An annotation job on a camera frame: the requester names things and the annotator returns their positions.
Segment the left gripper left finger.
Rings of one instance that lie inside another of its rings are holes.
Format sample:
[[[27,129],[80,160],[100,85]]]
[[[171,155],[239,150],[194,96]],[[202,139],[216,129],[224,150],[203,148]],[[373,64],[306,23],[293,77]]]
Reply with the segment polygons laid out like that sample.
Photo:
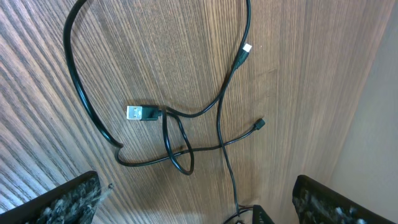
[[[101,184],[91,170],[1,214],[1,223],[91,223]]]

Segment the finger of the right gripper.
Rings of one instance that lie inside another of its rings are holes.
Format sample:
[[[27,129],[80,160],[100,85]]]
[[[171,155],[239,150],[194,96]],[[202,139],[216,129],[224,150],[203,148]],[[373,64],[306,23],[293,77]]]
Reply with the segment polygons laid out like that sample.
[[[252,209],[252,224],[274,224],[274,222],[260,205],[254,205]]]

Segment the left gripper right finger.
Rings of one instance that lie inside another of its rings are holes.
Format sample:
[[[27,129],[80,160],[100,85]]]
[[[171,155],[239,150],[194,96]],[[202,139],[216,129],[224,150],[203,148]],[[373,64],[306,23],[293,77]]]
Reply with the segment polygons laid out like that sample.
[[[301,224],[394,224],[306,175],[297,177],[292,203]]]

